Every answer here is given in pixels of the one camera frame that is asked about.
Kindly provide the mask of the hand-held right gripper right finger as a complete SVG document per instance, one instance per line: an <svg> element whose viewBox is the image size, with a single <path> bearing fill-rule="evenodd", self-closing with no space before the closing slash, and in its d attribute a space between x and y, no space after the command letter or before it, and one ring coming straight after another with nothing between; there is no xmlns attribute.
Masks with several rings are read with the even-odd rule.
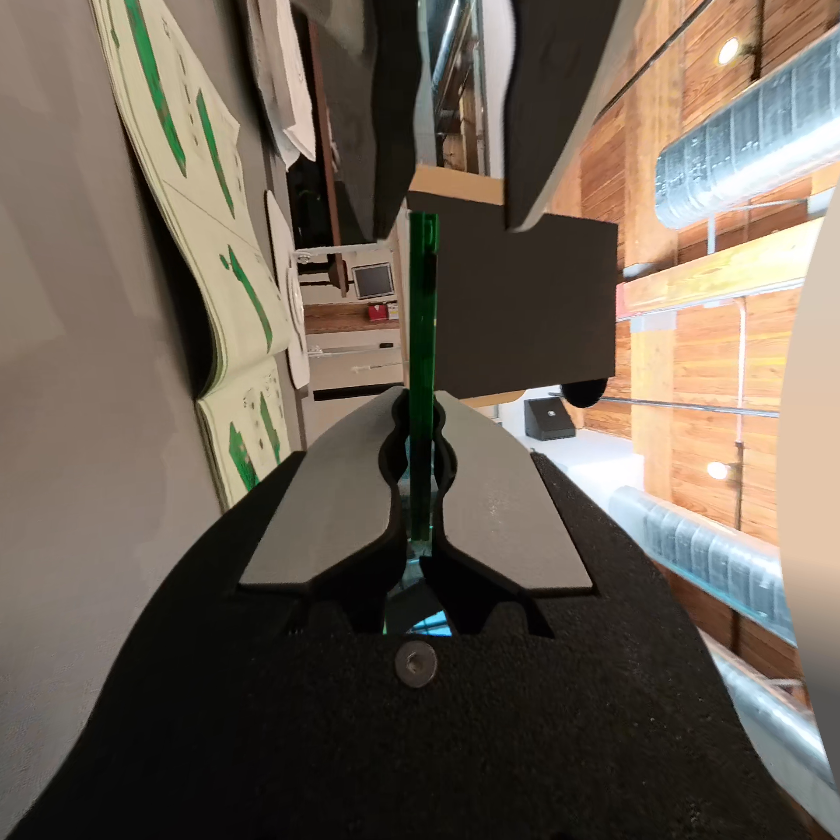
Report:
<svg viewBox="0 0 840 840"><path fill-rule="evenodd" d="M425 582L455 634L552 635L542 599L594 584L529 451L447 392L435 393L432 548Z"/></svg>

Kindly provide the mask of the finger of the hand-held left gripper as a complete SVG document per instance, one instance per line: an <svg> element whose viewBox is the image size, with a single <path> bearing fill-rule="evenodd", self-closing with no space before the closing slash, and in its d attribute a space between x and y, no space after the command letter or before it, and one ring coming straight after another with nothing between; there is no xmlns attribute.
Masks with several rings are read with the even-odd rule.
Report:
<svg viewBox="0 0 840 840"><path fill-rule="evenodd" d="M504 127L505 219L530 230L606 105L644 1L513 1Z"/></svg>
<svg viewBox="0 0 840 840"><path fill-rule="evenodd" d="M417 2L293 1L318 32L340 178L367 239L391 233L417 164Z"/></svg>

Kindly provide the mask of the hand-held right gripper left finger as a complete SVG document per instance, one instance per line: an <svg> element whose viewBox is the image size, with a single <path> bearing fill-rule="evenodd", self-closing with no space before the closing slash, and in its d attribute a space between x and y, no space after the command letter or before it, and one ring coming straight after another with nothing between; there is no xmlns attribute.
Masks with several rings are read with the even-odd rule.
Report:
<svg viewBox="0 0 840 840"><path fill-rule="evenodd" d="M239 579L247 592L336 602L355 632L383 633L403 577L407 532L398 486L407 468L408 390L387 389L323 433Z"/></svg>

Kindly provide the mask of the green brick plate assembly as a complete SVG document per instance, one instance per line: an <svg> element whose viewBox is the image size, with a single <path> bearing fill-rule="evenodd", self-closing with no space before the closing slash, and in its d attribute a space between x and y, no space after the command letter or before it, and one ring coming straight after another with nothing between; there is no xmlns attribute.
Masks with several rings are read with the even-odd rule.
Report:
<svg viewBox="0 0 840 840"><path fill-rule="evenodd" d="M409 478L410 529L426 542L431 527L434 375L439 221L411 211L409 221Z"/></svg>

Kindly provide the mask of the black desk divider panel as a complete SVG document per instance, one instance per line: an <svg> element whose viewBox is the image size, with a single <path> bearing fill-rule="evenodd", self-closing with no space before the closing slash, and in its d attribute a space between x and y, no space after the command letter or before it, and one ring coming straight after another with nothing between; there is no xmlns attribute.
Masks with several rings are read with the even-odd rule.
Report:
<svg viewBox="0 0 840 840"><path fill-rule="evenodd" d="M618 226L505 225L502 181L420 165L408 211L439 221L434 389L460 400L614 377Z"/></svg>

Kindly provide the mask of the grey desk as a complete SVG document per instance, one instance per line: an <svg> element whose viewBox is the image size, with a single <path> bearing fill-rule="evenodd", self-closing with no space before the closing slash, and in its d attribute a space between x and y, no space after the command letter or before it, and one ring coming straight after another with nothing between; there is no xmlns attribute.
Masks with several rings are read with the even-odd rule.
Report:
<svg viewBox="0 0 840 840"><path fill-rule="evenodd" d="M196 287L133 158L89 2L2 2L2 767L51 774L219 515Z"/></svg>

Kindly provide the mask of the dark wooden table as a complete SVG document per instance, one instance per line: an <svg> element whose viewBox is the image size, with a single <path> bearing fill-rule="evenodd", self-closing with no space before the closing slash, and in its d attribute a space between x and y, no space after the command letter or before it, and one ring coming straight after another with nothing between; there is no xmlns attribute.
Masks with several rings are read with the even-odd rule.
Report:
<svg viewBox="0 0 840 840"><path fill-rule="evenodd" d="M324 174L324 183L327 193L327 205L329 210L329 224L333 251L328 256L332 257L332 266L328 270L331 282L338 285L342 299L348 297L349 283L346 265L344 264L341 253L336 250L341 246L340 239L340 220L338 213L338 202L335 192L334 173L333 173L333 155L330 142L329 131L329 114L327 109L327 100L325 96L322 64L319 53L319 32L318 27L314 22L312 13L306 13L308 19L308 33L310 41L310 54L313 73L314 95L316 99L316 107L318 113L318 140L320 143L320 150L322 153L322 168Z"/></svg>

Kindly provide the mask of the white paper sheets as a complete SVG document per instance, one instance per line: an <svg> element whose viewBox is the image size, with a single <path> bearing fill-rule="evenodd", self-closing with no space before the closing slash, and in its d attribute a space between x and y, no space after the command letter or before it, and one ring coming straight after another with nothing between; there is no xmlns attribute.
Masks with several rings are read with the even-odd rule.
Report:
<svg viewBox="0 0 840 840"><path fill-rule="evenodd" d="M289 1L245 1L248 52L270 136L288 171L317 159L312 100Z"/></svg>

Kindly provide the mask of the black speaker box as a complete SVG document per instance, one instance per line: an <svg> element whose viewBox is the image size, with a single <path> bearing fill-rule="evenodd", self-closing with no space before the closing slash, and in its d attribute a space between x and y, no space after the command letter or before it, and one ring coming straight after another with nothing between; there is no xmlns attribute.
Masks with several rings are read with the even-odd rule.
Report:
<svg viewBox="0 0 840 840"><path fill-rule="evenodd" d="M574 438L576 426L559 395L527 400L523 404L524 433L541 442Z"/></svg>

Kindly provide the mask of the black fuzzy object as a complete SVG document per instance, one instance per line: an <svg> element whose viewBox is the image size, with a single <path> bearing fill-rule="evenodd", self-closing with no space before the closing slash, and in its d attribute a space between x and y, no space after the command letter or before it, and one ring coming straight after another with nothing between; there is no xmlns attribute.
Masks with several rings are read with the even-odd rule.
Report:
<svg viewBox="0 0 840 840"><path fill-rule="evenodd" d="M578 381L560 386L560 395L571 406L586 409L597 404L604 396L609 379Z"/></svg>

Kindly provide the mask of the small grey monitor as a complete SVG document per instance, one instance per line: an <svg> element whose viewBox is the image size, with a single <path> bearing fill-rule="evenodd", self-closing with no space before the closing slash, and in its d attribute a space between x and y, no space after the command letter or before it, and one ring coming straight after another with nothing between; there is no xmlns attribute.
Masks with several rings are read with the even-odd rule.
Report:
<svg viewBox="0 0 840 840"><path fill-rule="evenodd" d="M395 295L395 283L390 262L354 266L351 268L350 274L358 301L392 298Z"/></svg>

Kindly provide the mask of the open instruction booklet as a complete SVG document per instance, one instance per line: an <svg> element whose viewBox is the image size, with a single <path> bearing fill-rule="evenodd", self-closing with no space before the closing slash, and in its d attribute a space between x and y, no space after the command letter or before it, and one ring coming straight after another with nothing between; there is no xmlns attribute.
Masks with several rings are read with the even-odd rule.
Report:
<svg viewBox="0 0 840 840"><path fill-rule="evenodd" d="M277 368L291 322L250 217L239 125L164 2L91 9L123 127L209 321L196 412L228 510L291 454Z"/></svg>

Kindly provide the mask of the silver ventilation duct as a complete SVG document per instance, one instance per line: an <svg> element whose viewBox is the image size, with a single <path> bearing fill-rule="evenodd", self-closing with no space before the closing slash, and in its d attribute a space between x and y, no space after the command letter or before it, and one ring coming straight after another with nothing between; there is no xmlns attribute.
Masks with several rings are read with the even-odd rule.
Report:
<svg viewBox="0 0 840 840"><path fill-rule="evenodd" d="M699 635L737 713L756 723L799 764L837 793L814 713L707 633L699 631Z"/></svg>
<svg viewBox="0 0 840 840"><path fill-rule="evenodd" d="M797 646L777 547L630 486L607 510L652 560Z"/></svg>
<svg viewBox="0 0 840 840"><path fill-rule="evenodd" d="M836 26L660 152L655 213L686 228L838 157Z"/></svg>

